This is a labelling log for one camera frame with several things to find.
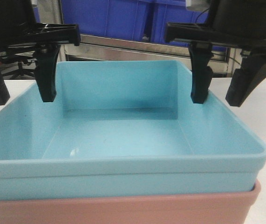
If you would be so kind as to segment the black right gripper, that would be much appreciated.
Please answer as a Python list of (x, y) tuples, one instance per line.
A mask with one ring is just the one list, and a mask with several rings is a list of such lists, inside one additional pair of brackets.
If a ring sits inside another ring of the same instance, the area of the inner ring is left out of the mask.
[[(266, 0), (219, 0), (212, 28), (226, 47), (253, 49), (241, 51), (241, 67), (234, 71), (225, 97), (230, 106), (240, 107), (266, 78)], [(191, 42), (189, 53), (191, 99), (203, 104), (213, 77), (208, 65), (213, 57), (212, 45)]]

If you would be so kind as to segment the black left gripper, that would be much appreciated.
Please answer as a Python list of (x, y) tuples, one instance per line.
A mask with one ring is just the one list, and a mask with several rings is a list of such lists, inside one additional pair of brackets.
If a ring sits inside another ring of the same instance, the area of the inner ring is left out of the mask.
[[(36, 50), (34, 76), (43, 102), (54, 102), (55, 73), (60, 45), (78, 46), (81, 37), (77, 24), (38, 23), (29, 0), (0, 0), (0, 52), (10, 54)], [(0, 105), (10, 95), (0, 72)]]

